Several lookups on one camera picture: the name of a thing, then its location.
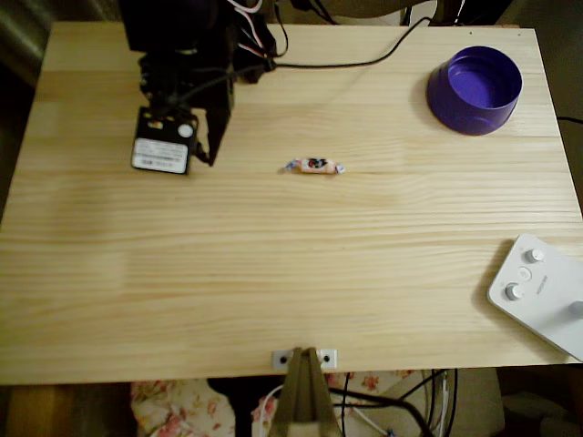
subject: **white knob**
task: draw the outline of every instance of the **white knob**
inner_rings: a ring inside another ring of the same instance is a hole
[[[506,285],[506,295],[510,300],[519,300],[525,295],[525,292],[522,290],[516,283]]]
[[[570,308],[577,317],[583,319],[583,300],[571,303]]]
[[[545,260],[545,252],[540,249],[532,249],[527,252],[528,262],[542,262]]]

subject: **white cable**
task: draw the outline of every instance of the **white cable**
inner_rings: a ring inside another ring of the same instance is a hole
[[[257,32],[255,32],[255,25],[253,24],[253,20],[251,20],[251,17],[249,16],[249,14],[247,14],[247,12],[245,12],[243,9],[239,9],[238,7],[235,7],[235,12],[238,12],[239,14],[241,14],[245,17],[245,19],[249,23],[249,26],[251,27],[251,33],[253,34],[253,37],[255,38],[255,42],[257,43],[257,45],[259,47],[264,48],[263,43],[261,42],[259,36],[257,35]]]
[[[375,428],[381,435],[384,435],[386,437],[386,435],[387,435],[386,431],[383,428],[381,428],[379,425],[374,423],[370,417],[368,417],[366,414],[361,412],[358,408],[353,408],[353,411],[356,414],[358,414],[359,416],[361,416],[361,419],[363,419],[365,422],[367,422],[369,425],[371,425],[373,428]]]
[[[429,430],[431,432],[435,431],[437,428],[439,428],[439,422],[441,421],[441,415],[439,416],[439,418],[437,419],[437,422],[435,423],[434,426],[432,426],[431,428],[429,428]]]
[[[439,418],[439,437],[444,437],[445,416],[447,415],[447,406],[449,404],[449,391],[447,390],[447,372],[444,373],[444,379],[441,384],[441,391],[444,395],[441,403],[441,417]]]
[[[283,385],[280,385],[279,387],[276,387],[270,391],[267,396],[265,396],[265,401],[263,401],[263,404],[261,405],[261,414],[259,415],[259,437],[263,437],[263,419],[265,418],[265,407],[267,407],[267,402],[269,402],[271,396],[273,396],[282,388]]]
[[[241,11],[249,12],[250,14],[255,14],[257,11],[261,9],[261,5],[263,4],[263,0],[259,0],[255,6],[246,7],[243,5],[239,5],[235,0],[227,0],[233,6],[239,8]]]
[[[255,38],[253,37],[253,35],[252,35],[252,34],[250,34],[249,32],[247,32],[245,29],[243,29],[242,27],[240,27],[240,28],[239,28],[239,30],[240,30],[240,31],[241,31],[241,32],[242,32],[242,33],[243,33],[245,36],[247,36],[251,42],[255,41]]]
[[[244,44],[239,44],[239,47],[242,48],[243,50],[247,50],[248,52],[252,52],[255,56],[264,58],[265,56],[262,55],[260,52],[258,52],[257,50],[253,50],[251,47],[246,46]]]

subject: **wire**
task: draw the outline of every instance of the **wire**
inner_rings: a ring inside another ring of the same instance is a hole
[[[255,6],[247,7],[238,4],[235,0],[227,0],[233,6],[235,6],[235,10],[240,9],[243,12],[248,12],[250,14],[255,14],[257,11],[261,9],[261,5],[263,4],[263,0],[259,0]]]
[[[399,396],[399,401],[403,401],[404,399],[408,398],[409,396],[411,396],[413,393],[415,393],[417,390],[419,390],[421,387],[423,387],[424,385],[426,385],[429,381],[433,381],[435,380],[439,375],[445,373],[447,371],[447,369],[442,369],[440,371],[432,371],[431,376],[425,378],[424,380],[422,380],[421,382],[419,382],[417,385],[415,385],[411,390],[407,391],[405,394]],[[334,404],[335,407],[341,407],[342,404],[341,403],[336,403]],[[385,405],[382,404],[373,404],[373,405],[368,405],[368,404],[345,404],[345,406],[347,407],[351,407],[351,408],[384,408]]]
[[[242,48],[243,50],[247,50],[248,52],[252,52],[255,56],[258,56],[260,58],[265,58],[265,56],[263,54],[261,54],[257,50],[252,49],[249,46],[246,46],[244,44],[239,43],[239,47]]]
[[[449,424],[447,425],[447,431],[445,432],[445,437],[449,437],[452,433],[452,428],[454,427],[455,419],[455,406],[457,405],[457,369],[454,370],[454,399],[452,401],[452,412],[449,416]]]
[[[342,411],[340,413],[340,417],[342,418],[343,423],[343,436],[346,437],[346,427],[344,425],[344,407],[346,405],[346,393],[348,392],[348,381],[350,380],[350,373],[346,373],[346,380],[344,380],[344,391],[343,391],[343,403],[342,403]]]
[[[199,86],[192,88],[188,93],[185,93],[180,97],[176,97],[176,99],[174,99],[174,101],[170,101],[170,104],[172,106],[179,106],[180,104],[185,103],[187,100],[189,100],[194,95],[198,94],[201,91],[204,91],[207,88],[210,88],[211,86],[215,86],[221,82],[225,82],[227,80],[234,79],[235,77],[244,75],[245,73],[249,73],[250,71],[262,70],[264,68],[265,68],[264,65],[246,66],[245,68],[242,68],[240,70],[231,71],[230,73],[227,73],[224,76],[216,77],[208,82],[205,82],[204,84],[201,84]]]
[[[577,123],[579,125],[583,125],[583,120],[580,118],[573,118],[573,117],[557,117],[558,121],[570,121],[571,123]]]
[[[408,391],[404,395],[400,396],[399,397],[399,400],[402,401],[403,399],[408,398],[413,393],[415,393],[417,390],[419,390],[421,387],[423,387],[424,385],[426,385],[429,381],[434,380],[435,378],[437,378],[442,373],[445,373],[446,371],[447,371],[447,369],[442,369],[440,371],[436,371],[435,373],[432,373],[431,376],[425,378],[424,380],[422,380],[421,382],[419,382],[417,385],[415,385],[410,391]]]
[[[283,385],[280,385],[279,387],[276,387],[272,391],[270,391],[267,396],[265,396],[265,400],[263,401],[263,404],[261,405],[261,413],[259,415],[259,420],[260,420],[259,421],[259,437],[263,437],[263,419],[265,418],[265,408],[267,407],[267,402],[269,402],[269,400],[271,399],[271,396],[273,396],[275,393],[277,393],[282,388],[283,388]]]
[[[369,425],[371,425],[373,428],[375,428],[381,435],[384,435],[386,437],[386,431],[383,428],[381,428],[379,425],[374,423],[370,417],[368,417],[366,414],[364,414],[360,410],[354,409],[353,411],[356,414],[358,414],[361,417],[361,419],[363,419],[365,422],[367,422]]]
[[[257,43],[255,42],[255,37],[254,37],[254,36],[253,36],[251,33],[247,32],[247,30],[243,29],[242,27],[240,27],[240,28],[239,28],[239,30],[240,30],[240,31],[241,31],[241,32],[242,32],[242,33],[243,33],[245,36],[247,36],[247,37],[249,38],[249,40],[251,41],[251,43],[252,43],[254,46],[256,46],[256,47],[258,47],[258,48],[259,48],[259,46],[258,46],[258,45],[257,45]]]
[[[444,437],[445,416],[447,415],[447,406],[449,404],[449,391],[447,390],[447,373],[444,375],[444,378],[442,379],[441,393],[443,395],[443,400],[441,402],[441,416],[439,419],[439,437]]]
[[[401,21],[401,25],[410,25],[411,24],[411,13],[413,12],[413,8],[411,6],[407,6],[404,10],[403,20]]]
[[[327,21],[331,25],[337,25],[338,24],[338,23],[336,23],[334,21],[334,19],[332,18],[332,16],[330,14],[328,14],[328,11],[326,10],[326,8],[324,7],[324,5],[322,4],[322,2],[320,0],[313,0],[313,2],[315,4],[317,4],[317,6],[320,8],[320,13],[318,13],[318,11],[316,10],[316,8],[312,6],[313,11],[316,14],[318,14],[318,16],[320,18],[322,18],[323,20]]]
[[[278,64],[278,66],[281,68],[302,68],[302,69],[309,69],[309,70],[331,69],[331,68],[350,68],[350,67],[354,67],[354,66],[373,66],[374,64],[378,64],[380,62],[383,62],[387,57],[392,55],[396,51],[396,49],[399,48],[399,46],[403,43],[403,41],[411,34],[411,32],[413,32],[416,27],[418,27],[421,23],[423,23],[423,21],[428,21],[430,23],[434,22],[434,20],[432,20],[428,16],[424,16],[423,18],[419,19],[414,25],[412,25],[411,27],[409,27],[405,31],[405,33],[397,40],[397,42],[394,44],[393,48],[391,48],[391,50],[389,50],[388,53],[386,53],[385,55],[382,55],[381,57],[377,57],[376,59],[373,59],[372,61],[355,62],[355,63],[351,63],[351,64],[321,64],[321,65]]]
[[[431,376],[435,375],[435,371],[431,370]],[[432,423],[434,422],[434,413],[435,413],[435,377],[431,380],[431,404],[429,405],[429,416],[427,417],[427,424],[431,428]]]
[[[344,391],[344,390],[340,390],[340,389],[330,388],[330,393],[344,395],[345,392],[346,392],[346,396],[351,397],[351,398],[362,399],[363,401],[380,403],[384,407],[395,407],[395,408],[407,410],[413,416],[413,418],[414,418],[415,422],[417,422],[417,425],[419,426],[419,428],[421,428],[423,436],[424,437],[434,437],[433,433],[431,432],[431,430],[427,426],[427,423],[425,423],[425,420],[424,420],[423,416],[421,415],[421,413],[411,403],[409,403],[407,401],[402,401],[400,399],[391,399],[391,398],[385,398],[382,396],[373,396],[371,394],[358,393],[356,391]]]
[[[285,37],[285,49],[283,50],[282,53],[275,55],[275,57],[282,57],[286,53],[288,53],[288,48],[290,48],[290,38],[288,37],[288,33],[285,31],[283,21],[281,20],[280,2],[278,0],[273,1],[273,12],[275,12],[275,18],[277,18],[277,22],[280,24],[281,31],[283,32],[283,36]]]
[[[259,35],[257,35],[257,32],[255,31],[255,25],[253,24],[253,20],[251,20],[251,17],[249,16],[249,14],[247,14],[247,12],[243,11],[242,9],[239,8],[235,8],[235,12],[243,15],[245,17],[245,19],[247,20],[247,23],[249,23],[249,26],[251,28],[251,33],[253,34],[253,38],[255,38],[255,42],[257,43],[257,45],[261,48],[265,48],[263,47],[263,43],[261,41],[261,39],[259,38]]]

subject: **metal bracket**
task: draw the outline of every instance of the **metal bracket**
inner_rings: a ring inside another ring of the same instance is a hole
[[[269,437],[343,437],[322,373],[322,364],[330,363],[332,354],[335,357],[336,351],[297,348],[285,360],[289,369]]]
[[[336,349],[318,349],[316,351],[322,369],[336,369],[338,367],[338,351]],[[275,351],[271,357],[271,366],[276,371],[287,371],[292,360],[293,350]]]

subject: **metal clamp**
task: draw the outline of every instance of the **metal clamp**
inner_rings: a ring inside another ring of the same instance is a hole
[[[318,349],[316,351],[322,369],[336,369],[338,367],[338,351],[336,349]],[[292,360],[293,350],[275,351],[271,357],[271,366],[276,371],[287,371]]]

